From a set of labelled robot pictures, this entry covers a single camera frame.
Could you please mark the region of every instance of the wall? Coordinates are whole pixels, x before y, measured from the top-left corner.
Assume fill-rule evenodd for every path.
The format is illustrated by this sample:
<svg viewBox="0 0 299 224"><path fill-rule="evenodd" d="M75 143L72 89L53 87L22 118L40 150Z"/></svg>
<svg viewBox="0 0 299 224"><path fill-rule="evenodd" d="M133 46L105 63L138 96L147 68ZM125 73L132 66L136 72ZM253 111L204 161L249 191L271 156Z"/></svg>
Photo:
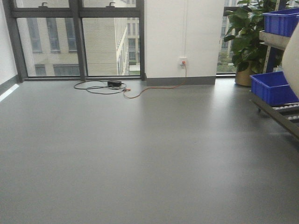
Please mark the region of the wall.
<svg viewBox="0 0 299 224"><path fill-rule="evenodd" d="M2 1L0 1L0 84L17 75Z"/></svg>
<svg viewBox="0 0 299 224"><path fill-rule="evenodd" d="M216 76L224 0L145 1L147 78Z"/></svg>

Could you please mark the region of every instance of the plant pot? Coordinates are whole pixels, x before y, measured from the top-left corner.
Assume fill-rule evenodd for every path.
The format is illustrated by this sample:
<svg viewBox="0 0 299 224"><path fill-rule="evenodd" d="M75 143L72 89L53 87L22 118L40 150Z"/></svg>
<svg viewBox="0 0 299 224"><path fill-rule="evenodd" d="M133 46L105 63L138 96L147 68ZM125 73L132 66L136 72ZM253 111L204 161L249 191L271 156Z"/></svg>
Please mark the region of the plant pot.
<svg viewBox="0 0 299 224"><path fill-rule="evenodd" d="M251 70L251 66L249 66L246 70L244 71L237 71L236 76L235 76L235 83L238 85L243 85L243 86L251 86L251 75L254 75L255 73Z"/></svg>

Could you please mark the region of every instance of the electrical socket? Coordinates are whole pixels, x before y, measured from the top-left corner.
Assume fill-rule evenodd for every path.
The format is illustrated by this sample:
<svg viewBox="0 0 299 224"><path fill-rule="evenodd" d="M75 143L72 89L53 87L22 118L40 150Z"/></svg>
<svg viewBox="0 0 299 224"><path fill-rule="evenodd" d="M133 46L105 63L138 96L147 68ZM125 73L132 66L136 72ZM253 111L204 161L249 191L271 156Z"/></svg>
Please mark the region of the electrical socket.
<svg viewBox="0 0 299 224"><path fill-rule="evenodd" d="M185 62L185 64L187 64L187 58L186 57L180 57L179 58L179 65L184 65L184 63L183 62Z"/></svg>

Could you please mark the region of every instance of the gray baseboard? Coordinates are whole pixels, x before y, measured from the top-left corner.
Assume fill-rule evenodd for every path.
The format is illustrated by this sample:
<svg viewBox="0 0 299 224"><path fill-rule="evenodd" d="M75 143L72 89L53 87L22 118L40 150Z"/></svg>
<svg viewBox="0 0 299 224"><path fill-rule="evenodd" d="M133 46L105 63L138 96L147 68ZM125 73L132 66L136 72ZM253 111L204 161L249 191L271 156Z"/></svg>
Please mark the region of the gray baseboard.
<svg viewBox="0 0 299 224"><path fill-rule="evenodd" d="M182 82L186 82L184 85L214 85L216 76L208 77L172 77L172 78L147 78L147 86L169 86L180 85Z"/></svg>
<svg viewBox="0 0 299 224"><path fill-rule="evenodd" d="M19 83L19 78L17 75L7 80L6 82L0 84L0 95L5 91L7 91L10 87L12 87L16 83Z"/></svg>

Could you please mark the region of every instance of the blue plastic bin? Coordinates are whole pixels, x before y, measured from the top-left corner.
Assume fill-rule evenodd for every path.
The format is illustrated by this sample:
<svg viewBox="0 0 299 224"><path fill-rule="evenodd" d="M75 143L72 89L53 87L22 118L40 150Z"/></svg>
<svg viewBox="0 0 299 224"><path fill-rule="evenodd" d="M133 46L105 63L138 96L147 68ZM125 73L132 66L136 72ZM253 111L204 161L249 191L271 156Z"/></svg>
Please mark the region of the blue plastic bin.
<svg viewBox="0 0 299 224"><path fill-rule="evenodd" d="M251 92L271 106L299 102L283 71L252 75Z"/></svg>
<svg viewBox="0 0 299 224"><path fill-rule="evenodd" d="M299 7L263 13L265 32L290 37L298 24Z"/></svg>

